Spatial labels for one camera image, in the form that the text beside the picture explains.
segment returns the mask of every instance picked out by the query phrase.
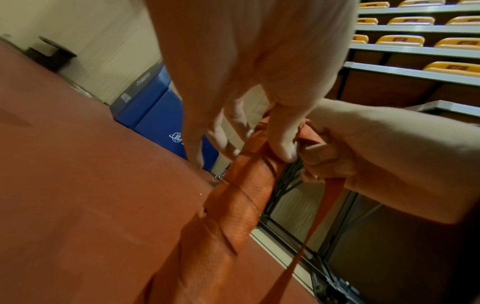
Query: stadium seat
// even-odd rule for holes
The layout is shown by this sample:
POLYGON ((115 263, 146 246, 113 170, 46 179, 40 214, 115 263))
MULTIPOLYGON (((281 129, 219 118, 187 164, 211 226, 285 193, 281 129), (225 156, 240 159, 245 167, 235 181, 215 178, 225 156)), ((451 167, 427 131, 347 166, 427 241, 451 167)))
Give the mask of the stadium seat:
POLYGON ((367 35, 354 35, 351 43, 367 44, 369 43, 369 37, 367 35))
POLYGON ((430 7, 443 6, 445 0, 405 0, 398 5, 398 7, 430 7))
POLYGON ((427 65, 424 71, 480 77, 480 65, 462 62, 437 61, 427 65))
POLYGON ((434 47, 480 51, 480 38, 445 38, 437 42, 434 47))
POLYGON ((448 26, 480 26, 480 16, 455 17, 446 23, 448 26))
POLYGON ((376 26, 379 24, 377 18, 358 18, 356 25, 358 26, 376 26))
POLYGON ((480 0, 460 0, 457 4, 480 4, 480 0))
POLYGON ((360 3, 359 9, 388 9, 390 7, 390 3, 388 2, 367 2, 367 3, 360 3))
POLYGON ((389 26, 405 26, 405 25, 432 26, 434 24, 435 24, 435 18, 433 17, 412 16, 412 17, 393 18, 388 22, 387 25, 389 26))
POLYGON ((414 35, 385 35, 380 37, 375 44, 403 47, 423 47, 425 38, 414 35))

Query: orange strap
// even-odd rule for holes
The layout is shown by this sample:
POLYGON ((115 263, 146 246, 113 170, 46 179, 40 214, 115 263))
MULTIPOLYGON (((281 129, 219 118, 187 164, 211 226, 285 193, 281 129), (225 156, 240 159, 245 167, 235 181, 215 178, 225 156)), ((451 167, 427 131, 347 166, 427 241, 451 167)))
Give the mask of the orange strap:
MULTIPOLYGON (((255 128, 242 152, 206 199, 203 210, 181 231, 178 245, 139 295, 136 303, 215 303, 231 265, 285 167, 267 141, 268 117, 255 128)), ((297 140, 317 144, 321 137, 303 123, 297 140)), ((261 304, 279 303, 315 229, 340 195, 343 179, 327 179, 325 194, 304 245, 261 304)))

